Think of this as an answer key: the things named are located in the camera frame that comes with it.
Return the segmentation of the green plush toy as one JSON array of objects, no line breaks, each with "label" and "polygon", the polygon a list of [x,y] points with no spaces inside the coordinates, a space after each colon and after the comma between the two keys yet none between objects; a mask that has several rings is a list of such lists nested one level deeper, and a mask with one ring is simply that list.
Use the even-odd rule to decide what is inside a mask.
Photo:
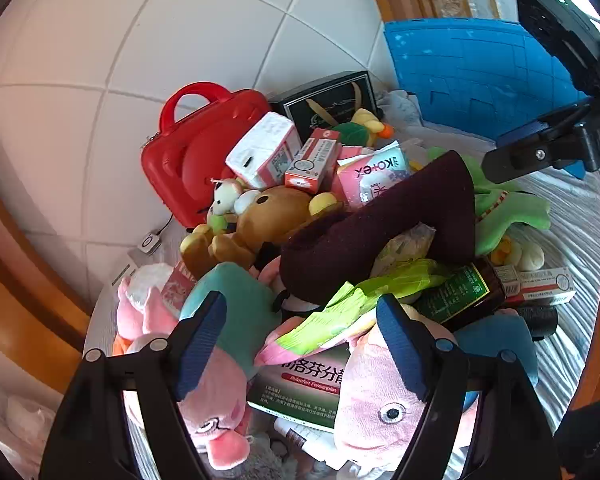
[{"label": "green plush toy", "polygon": [[496,184],[483,173],[478,160],[460,156],[474,187],[476,216],[476,255],[485,256],[500,244],[514,223],[539,230],[550,228],[550,203],[528,193],[516,184]]}]

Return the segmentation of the Kotex pad pack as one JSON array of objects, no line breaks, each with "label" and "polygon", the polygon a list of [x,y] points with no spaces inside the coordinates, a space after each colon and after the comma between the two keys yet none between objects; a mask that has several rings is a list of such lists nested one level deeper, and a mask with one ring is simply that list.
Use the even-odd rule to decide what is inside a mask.
[{"label": "Kotex pad pack", "polygon": [[411,175],[398,141],[370,154],[338,160],[336,172],[350,209],[358,209]]}]

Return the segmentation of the teal plush toy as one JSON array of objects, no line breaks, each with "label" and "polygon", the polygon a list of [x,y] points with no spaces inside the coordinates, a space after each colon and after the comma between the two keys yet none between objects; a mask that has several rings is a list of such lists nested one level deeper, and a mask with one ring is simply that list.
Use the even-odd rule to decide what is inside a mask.
[{"label": "teal plush toy", "polygon": [[220,292],[226,300],[226,320],[216,345],[251,380],[258,372],[254,358],[266,336],[282,322],[282,315],[273,309],[274,292],[236,263],[219,263],[190,292],[181,308],[180,320],[191,318],[209,292]]}]

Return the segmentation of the pink axolotl plush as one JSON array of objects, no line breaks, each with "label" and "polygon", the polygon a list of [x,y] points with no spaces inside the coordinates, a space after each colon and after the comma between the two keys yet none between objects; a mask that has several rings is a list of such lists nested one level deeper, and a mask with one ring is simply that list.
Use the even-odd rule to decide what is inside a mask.
[{"label": "pink axolotl plush", "polygon": [[350,345],[334,427],[336,449],[363,470],[396,470],[426,403],[408,391],[378,326]]}]

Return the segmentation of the blue plastic crate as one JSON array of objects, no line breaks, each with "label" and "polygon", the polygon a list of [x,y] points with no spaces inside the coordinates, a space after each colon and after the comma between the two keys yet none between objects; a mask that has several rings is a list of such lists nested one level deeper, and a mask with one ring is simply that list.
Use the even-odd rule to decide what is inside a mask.
[{"label": "blue plastic crate", "polygon": [[521,25],[484,18],[385,24],[399,88],[427,122],[496,140],[585,98],[565,66]]}]

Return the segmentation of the dark glass bottle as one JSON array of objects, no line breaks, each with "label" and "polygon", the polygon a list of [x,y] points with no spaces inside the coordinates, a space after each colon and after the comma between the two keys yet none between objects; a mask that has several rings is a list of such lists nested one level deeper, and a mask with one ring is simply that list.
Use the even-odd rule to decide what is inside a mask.
[{"label": "dark glass bottle", "polygon": [[415,310],[455,333],[493,314],[505,302],[505,290],[494,267],[477,258],[442,285],[426,289],[414,302]]}]

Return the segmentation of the lime green wrapper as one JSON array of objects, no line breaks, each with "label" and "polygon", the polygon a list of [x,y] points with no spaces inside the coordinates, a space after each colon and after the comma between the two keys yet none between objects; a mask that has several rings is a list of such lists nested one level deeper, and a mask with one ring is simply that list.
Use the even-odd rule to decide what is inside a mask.
[{"label": "lime green wrapper", "polygon": [[422,258],[400,263],[388,273],[357,285],[344,283],[323,310],[307,318],[294,316],[273,330],[254,364],[282,365],[338,346],[370,329],[382,295],[391,294],[398,299],[413,296],[441,285],[449,277],[450,272],[443,266]]}]

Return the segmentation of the green white medicine box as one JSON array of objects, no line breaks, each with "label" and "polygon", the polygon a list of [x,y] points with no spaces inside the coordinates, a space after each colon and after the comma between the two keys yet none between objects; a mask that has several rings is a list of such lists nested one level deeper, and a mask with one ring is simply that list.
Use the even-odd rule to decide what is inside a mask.
[{"label": "green white medicine box", "polygon": [[248,404],[290,422],[333,432],[349,356],[348,347],[340,344],[291,363],[262,367],[249,389]]}]

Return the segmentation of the dark maroon sock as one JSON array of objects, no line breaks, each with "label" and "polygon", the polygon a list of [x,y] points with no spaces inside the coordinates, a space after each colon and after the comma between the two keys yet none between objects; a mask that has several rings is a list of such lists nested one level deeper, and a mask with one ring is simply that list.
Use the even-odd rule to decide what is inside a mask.
[{"label": "dark maroon sock", "polygon": [[311,221],[282,248],[284,287],[309,304],[324,304],[344,283],[370,277],[381,249],[419,223],[436,230],[428,255],[455,269],[476,255],[474,185],[454,151],[437,157],[355,212]]}]

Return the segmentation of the brown bear plush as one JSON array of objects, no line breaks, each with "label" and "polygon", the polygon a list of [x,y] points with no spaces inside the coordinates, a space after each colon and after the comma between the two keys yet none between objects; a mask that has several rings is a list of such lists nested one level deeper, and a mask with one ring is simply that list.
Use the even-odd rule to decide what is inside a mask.
[{"label": "brown bear plush", "polygon": [[181,259],[199,280],[221,262],[234,262],[245,270],[256,264],[258,253],[281,248],[311,221],[343,210],[331,192],[314,196],[286,186],[274,186],[260,195],[238,216],[212,214],[208,222],[193,229],[181,242]]}]

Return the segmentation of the small white plush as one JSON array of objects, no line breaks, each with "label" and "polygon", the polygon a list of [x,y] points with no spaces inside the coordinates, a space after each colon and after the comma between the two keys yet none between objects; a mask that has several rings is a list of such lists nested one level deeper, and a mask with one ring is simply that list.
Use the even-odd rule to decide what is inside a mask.
[{"label": "small white plush", "polygon": [[241,216],[260,195],[259,190],[247,188],[241,180],[213,180],[212,214],[237,214]]}]

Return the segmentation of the green duck plush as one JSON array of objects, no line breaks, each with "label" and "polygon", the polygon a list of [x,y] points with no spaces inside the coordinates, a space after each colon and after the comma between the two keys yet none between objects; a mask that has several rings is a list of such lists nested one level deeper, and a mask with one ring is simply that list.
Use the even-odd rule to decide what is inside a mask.
[{"label": "green duck plush", "polygon": [[393,128],[365,108],[359,108],[350,122],[336,125],[332,130],[339,133],[339,140],[343,145],[362,148],[372,148],[378,139],[388,140],[393,137]]}]

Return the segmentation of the red bear suitcase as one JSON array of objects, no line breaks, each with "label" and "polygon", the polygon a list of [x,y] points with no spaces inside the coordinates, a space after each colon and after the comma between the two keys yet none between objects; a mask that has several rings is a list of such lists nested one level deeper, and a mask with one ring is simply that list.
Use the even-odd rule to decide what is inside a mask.
[{"label": "red bear suitcase", "polygon": [[212,181],[232,174],[226,156],[270,110],[256,90],[231,92],[209,81],[188,84],[164,103],[158,132],[143,146],[140,164],[182,226],[206,220]]}]

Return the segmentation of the white pink tissue box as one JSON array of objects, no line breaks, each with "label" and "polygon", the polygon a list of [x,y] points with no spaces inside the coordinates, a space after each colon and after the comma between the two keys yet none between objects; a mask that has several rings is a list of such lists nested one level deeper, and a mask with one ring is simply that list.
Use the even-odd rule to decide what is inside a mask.
[{"label": "white pink tissue box", "polygon": [[268,112],[238,141],[225,163],[250,188],[264,190],[284,183],[285,172],[300,150],[294,123]]}]

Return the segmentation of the red white medicine box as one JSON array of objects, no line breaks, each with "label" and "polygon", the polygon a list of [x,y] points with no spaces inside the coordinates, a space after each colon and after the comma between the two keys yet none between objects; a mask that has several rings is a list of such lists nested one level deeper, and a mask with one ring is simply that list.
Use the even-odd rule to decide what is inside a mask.
[{"label": "red white medicine box", "polygon": [[334,172],[341,148],[339,137],[338,131],[315,129],[286,170],[284,185],[312,195],[320,192]]}]

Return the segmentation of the black gift box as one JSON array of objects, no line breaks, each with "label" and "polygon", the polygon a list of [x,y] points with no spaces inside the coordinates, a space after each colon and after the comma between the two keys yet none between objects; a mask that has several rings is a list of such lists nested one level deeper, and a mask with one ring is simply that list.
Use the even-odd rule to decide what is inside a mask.
[{"label": "black gift box", "polygon": [[367,70],[350,70],[310,81],[272,94],[268,102],[274,112],[294,122],[300,136],[307,136],[315,128],[350,122],[359,108],[379,114]]}]

